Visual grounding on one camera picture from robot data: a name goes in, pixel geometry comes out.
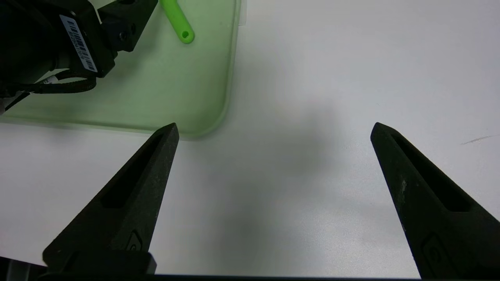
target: white sticker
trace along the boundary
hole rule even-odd
[[[66,32],[73,42],[74,49],[80,57],[81,63],[86,70],[97,73],[97,67],[92,59],[92,56],[89,52],[89,48],[87,48],[87,44],[85,43],[84,37],[80,32],[80,28],[78,28],[77,22],[71,17],[67,17],[65,15],[60,14],[62,24],[66,28]]]

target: black cable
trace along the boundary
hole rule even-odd
[[[81,93],[92,90],[96,87],[97,84],[95,76],[84,72],[64,70],[54,76],[59,81],[68,78],[83,78],[83,80],[55,84],[45,84],[43,83],[43,81],[36,84],[22,84],[0,81],[0,98],[12,98],[15,97],[18,92],[26,92],[31,94]]]

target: white surface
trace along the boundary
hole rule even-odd
[[[375,122],[499,218],[500,138],[463,144],[500,134],[499,12],[496,0],[248,1],[227,119],[179,144],[156,272],[418,277]],[[147,139],[0,132],[0,256],[32,263]]]

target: screw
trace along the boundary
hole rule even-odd
[[[120,41],[126,41],[129,38],[129,34],[126,31],[122,31],[119,34]]]

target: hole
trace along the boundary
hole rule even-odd
[[[425,156],[420,155],[406,141],[393,135],[394,140],[406,157],[411,161],[432,192],[443,206],[452,212],[467,212],[471,209],[468,199],[461,193],[460,187],[434,166]]]

